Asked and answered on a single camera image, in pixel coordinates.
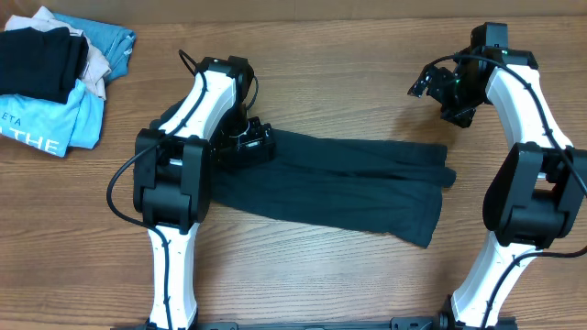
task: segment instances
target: black folded garment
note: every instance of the black folded garment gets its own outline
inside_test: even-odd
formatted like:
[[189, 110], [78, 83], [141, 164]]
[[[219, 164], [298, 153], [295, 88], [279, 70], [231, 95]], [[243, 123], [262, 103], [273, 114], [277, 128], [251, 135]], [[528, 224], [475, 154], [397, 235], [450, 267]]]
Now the black folded garment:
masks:
[[445, 167], [446, 146], [273, 134], [273, 161], [243, 170], [216, 167], [214, 200], [273, 219], [430, 244], [442, 187], [456, 180]]
[[32, 27], [0, 33], [0, 94], [67, 103], [85, 67], [88, 44], [66, 27]]

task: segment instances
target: table surface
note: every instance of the table surface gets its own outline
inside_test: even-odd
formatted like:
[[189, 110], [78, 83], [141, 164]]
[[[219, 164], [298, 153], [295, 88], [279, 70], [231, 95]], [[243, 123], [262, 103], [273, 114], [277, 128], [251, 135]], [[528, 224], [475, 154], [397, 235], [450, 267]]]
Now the table surface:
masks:
[[[482, 200], [507, 155], [497, 113], [481, 106], [461, 129], [431, 98], [406, 96], [423, 66], [469, 45], [489, 18], [131, 26], [130, 74], [107, 88], [102, 141], [56, 159], [0, 138], [0, 329], [107, 329], [139, 324], [152, 305], [152, 256], [143, 228], [116, 218], [105, 189], [135, 136], [191, 90], [177, 56], [250, 60], [260, 80], [252, 114], [274, 127], [328, 138], [442, 143], [458, 173], [444, 191], [432, 244], [391, 235], [275, 221], [213, 203], [196, 240], [202, 322], [332, 322], [433, 314], [463, 282], [486, 229]], [[532, 50], [559, 126], [587, 149], [587, 18], [493, 18], [510, 47]], [[116, 203], [132, 210], [132, 178]], [[580, 213], [551, 250], [587, 241]], [[535, 261], [502, 315], [522, 329], [587, 321], [587, 259]]]

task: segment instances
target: stack of clothes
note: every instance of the stack of clothes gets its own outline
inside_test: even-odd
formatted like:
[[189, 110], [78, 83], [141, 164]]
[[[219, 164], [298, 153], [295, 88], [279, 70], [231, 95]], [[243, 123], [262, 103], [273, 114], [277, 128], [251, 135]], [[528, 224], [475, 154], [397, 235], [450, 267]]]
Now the stack of clothes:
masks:
[[135, 33], [86, 19], [12, 16], [0, 33], [0, 134], [64, 157], [100, 139], [105, 87], [128, 73]]

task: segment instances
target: dark green fabric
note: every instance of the dark green fabric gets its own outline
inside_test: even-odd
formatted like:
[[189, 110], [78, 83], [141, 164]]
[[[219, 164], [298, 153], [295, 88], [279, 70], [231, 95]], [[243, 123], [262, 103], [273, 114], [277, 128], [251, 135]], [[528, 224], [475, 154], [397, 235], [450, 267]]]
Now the dark green fabric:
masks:
[[273, 161], [244, 170], [216, 168], [214, 200], [273, 219], [391, 233], [428, 246], [442, 187], [456, 179], [444, 165], [447, 147], [273, 133]]

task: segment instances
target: blue cloth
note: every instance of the blue cloth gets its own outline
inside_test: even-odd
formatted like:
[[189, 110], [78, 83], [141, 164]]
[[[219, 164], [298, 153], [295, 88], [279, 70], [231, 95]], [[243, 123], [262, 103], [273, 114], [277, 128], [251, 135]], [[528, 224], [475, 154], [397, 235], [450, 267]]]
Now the blue cloth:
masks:
[[102, 51], [110, 63], [110, 69], [112, 69], [112, 72], [104, 78], [105, 83], [110, 83], [114, 79], [128, 74], [128, 58], [136, 38], [134, 31], [89, 19], [62, 14], [54, 15], [57, 20], [65, 22], [73, 28], [83, 30], [92, 44]]
[[68, 146], [92, 149], [100, 139], [104, 100], [79, 79], [67, 104], [17, 94], [0, 95], [0, 133], [52, 155]]

